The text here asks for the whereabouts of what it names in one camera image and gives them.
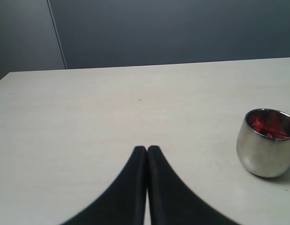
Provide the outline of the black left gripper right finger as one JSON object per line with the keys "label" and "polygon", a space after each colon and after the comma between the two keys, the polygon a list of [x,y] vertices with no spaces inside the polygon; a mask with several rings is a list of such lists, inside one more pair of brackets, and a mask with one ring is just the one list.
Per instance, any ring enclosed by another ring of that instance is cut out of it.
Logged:
{"label": "black left gripper right finger", "polygon": [[149,210],[153,225],[236,225],[199,198],[174,172],[159,146],[148,148]]}

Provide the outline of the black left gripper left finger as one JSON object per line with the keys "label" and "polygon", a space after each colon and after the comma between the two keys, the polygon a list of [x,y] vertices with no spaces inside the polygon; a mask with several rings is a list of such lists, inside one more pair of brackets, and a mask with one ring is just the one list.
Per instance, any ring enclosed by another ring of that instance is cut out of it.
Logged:
{"label": "black left gripper left finger", "polygon": [[147,150],[136,146],[113,183],[65,225],[142,225],[147,194]]}

